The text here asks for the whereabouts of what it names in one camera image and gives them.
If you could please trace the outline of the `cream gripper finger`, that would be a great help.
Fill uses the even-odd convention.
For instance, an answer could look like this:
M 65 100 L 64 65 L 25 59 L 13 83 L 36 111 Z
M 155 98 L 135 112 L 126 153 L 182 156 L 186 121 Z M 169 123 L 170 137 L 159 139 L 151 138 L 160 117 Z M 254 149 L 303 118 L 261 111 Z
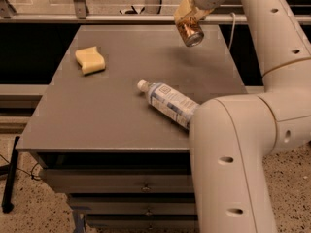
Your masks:
M 174 13 L 175 24 L 178 24 L 185 19 L 194 17 L 196 14 L 196 7 L 194 0 L 182 0 Z
M 197 21 L 200 21 L 202 19 L 205 19 L 208 15 L 210 15 L 213 12 L 213 9 L 210 10 L 201 10 L 198 8 L 195 8 L 194 18 Z

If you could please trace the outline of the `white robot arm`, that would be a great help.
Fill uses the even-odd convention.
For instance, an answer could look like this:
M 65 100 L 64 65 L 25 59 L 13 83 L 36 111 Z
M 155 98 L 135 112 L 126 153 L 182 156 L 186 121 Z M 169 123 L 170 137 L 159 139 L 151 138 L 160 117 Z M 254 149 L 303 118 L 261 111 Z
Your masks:
M 225 0 L 184 0 L 176 21 Z M 277 233 L 265 155 L 310 140 L 311 49 L 286 0 L 241 0 L 264 91 L 211 99 L 190 123 L 190 164 L 200 233 Z

